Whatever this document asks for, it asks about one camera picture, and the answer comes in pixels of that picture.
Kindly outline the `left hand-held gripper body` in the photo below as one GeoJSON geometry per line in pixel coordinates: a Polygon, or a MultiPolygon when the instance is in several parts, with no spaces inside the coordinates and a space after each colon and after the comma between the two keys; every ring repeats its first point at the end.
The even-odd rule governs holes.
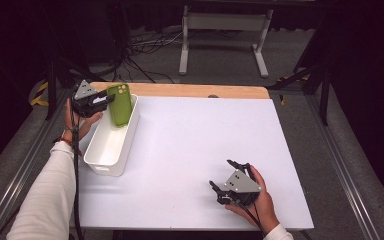
{"type": "Polygon", "coordinates": [[[86,80],[76,85],[71,97],[71,109],[80,117],[89,118],[95,113],[105,111],[107,105],[98,105],[97,92],[86,80]]]}

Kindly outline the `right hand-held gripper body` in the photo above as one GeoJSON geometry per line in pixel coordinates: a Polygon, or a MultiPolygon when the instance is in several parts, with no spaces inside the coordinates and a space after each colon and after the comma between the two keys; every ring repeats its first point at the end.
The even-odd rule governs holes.
{"type": "Polygon", "coordinates": [[[236,169],[224,183],[225,190],[217,191],[220,204],[252,205],[262,187],[243,171],[236,169]]]}

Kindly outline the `green phone case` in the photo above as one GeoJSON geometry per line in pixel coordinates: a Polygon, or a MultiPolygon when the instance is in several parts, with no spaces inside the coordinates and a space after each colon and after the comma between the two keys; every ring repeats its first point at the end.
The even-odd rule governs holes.
{"type": "Polygon", "coordinates": [[[108,107],[114,124],[117,127],[127,125],[133,111],[129,86],[126,83],[113,85],[106,92],[113,99],[108,107]]]}

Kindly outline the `white storage box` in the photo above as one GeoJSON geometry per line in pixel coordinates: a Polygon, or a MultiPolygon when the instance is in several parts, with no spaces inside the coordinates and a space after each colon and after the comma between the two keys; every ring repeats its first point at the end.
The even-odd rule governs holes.
{"type": "Polygon", "coordinates": [[[96,174],[123,174],[140,119],[138,100],[137,95],[131,95],[133,111],[126,126],[116,127],[110,111],[106,110],[97,126],[91,128],[89,136],[84,137],[84,140],[89,141],[89,145],[83,159],[96,174]]]}

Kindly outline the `person's left hand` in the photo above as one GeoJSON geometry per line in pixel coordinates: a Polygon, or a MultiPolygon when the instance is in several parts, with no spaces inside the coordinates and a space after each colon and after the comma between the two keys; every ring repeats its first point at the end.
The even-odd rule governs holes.
{"type": "Polygon", "coordinates": [[[81,140],[91,129],[92,125],[98,122],[103,116],[102,112],[95,113],[89,118],[79,117],[71,110],[70,99],[65,104],[65,129],[62,133],[62,139],[66,142],[73,142],[73,130],[78,127],[78,139],[81,140]]]}

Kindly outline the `person's right hand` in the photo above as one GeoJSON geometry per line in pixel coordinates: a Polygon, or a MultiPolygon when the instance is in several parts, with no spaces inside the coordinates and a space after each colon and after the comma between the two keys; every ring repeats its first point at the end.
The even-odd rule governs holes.
{"type": "Polygon", "coordinates": [[[245,218],[252,226],[259,228],[266,235],[279,224],[279,220],[276,217],[272,197],[267,192],[263,177],[254,166],[250,166],[250,169],[256,182],[262,187],[258,198],[252,206],[247,207],[247,211],[230,204],[227,204],[225,208],[245,218]]]}

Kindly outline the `black stand legs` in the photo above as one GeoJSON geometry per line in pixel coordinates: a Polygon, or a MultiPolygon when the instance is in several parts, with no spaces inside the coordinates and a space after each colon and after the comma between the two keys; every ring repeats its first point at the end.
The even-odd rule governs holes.
{"type": "Polygon", "coordinates": [[[86,68],[76,65],[68,59],[62,57],[54,58],[50,61],[47,70],[48,75],[46,80],[48,83],[49,106],[46,120],[50,120],[57,110],[57,81],[60,80],[61,85],[64,88],[71,88],[75,85],[74,74],[71,73],[71,70],[78,72],[83,79],[87,80],[88,83],[93,81],[104,82],[104,79],[100,76],[90,72],[86,68]]]}
{"type": "Polygon", "coordinates": [[[332,36],[332,26],[329,20],[327,18],[322,19],[296,63],[293,75],[281,77],[274,85],[267,86],[268,90],[280,90],[306,77],[307,80],[301,85],[301,90],[305,95],[314,95],[316,90],[321,88],[319,117],[325,126],[328,125],[327,108],[332,63],[330,53],[332,36]]]}

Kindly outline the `white table mat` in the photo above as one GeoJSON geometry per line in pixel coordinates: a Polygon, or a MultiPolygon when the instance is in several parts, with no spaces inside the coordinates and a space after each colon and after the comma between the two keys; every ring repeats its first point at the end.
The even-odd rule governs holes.
{"type": "Polygon", "coordinates": [[[275,213],[289,230],[312,217],[270,99],[145,97],[124,172],[100,176],[79,165],[84,228],[248,231],[211,186],[233,173],[232,161],[263,175],[275,213]]]}

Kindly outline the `yellow black floor tape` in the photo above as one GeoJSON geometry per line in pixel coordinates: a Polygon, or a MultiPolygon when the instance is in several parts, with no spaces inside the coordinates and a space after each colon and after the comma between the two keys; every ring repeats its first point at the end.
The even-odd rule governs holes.
{"type": "Polygon", "coordinates": [[[46,81],[37,82],[30,91],[28,102],[31,106],[50,107],[52,104],[57,104],[62,94],[60,84],[56,85],[56,92],[51,94],[50,84],[46,81]]]}

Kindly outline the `white metal stand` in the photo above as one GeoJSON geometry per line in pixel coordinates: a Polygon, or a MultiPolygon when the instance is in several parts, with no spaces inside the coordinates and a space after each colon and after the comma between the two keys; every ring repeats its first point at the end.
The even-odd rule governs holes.
{"type": "Polygon", "coordinates": [[[182,48],[179,63],[179,74],[186,75],[188,68],[190,30],[229,30],[229,31],[254,31],[260,33],[259,41],[252,45],[260,76],[267,78],[268,69],[263,58],[262,49],[272,20],[273,10],[265,14],[220,14],[220,13],[195,13],[184,6],[182,17],[182,48]]]}

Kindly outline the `aluminium floor rail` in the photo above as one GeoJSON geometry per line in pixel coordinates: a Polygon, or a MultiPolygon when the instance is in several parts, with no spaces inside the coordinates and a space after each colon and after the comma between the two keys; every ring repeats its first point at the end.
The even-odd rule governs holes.
{"type": "MultiPolygon", "coordinates": [[[[0,154],[0,230],[23,201],[28,188],[49,157],[52,141],[64,128],[63,112],[70,90],[59,90],[56,109],[34,106],[0,154]]],[[[0,240],[5,234],[0,233],[0,240]]]]}
{"type": "Polygon", "coordinates": [[[310,95],[306,96],[305,99],[312,115],[315,117],[317,126],[329,149],[336,175],[341,183],[360,229],[362,230],[365,240],[380,240],[377,229],[367,211],[361,194],[357,189],[348,168],[346,167],[337,142],[335,141],[329,127],[323,123],[321,117],[319,116],[319,106],[315,97],[310,95]]]}

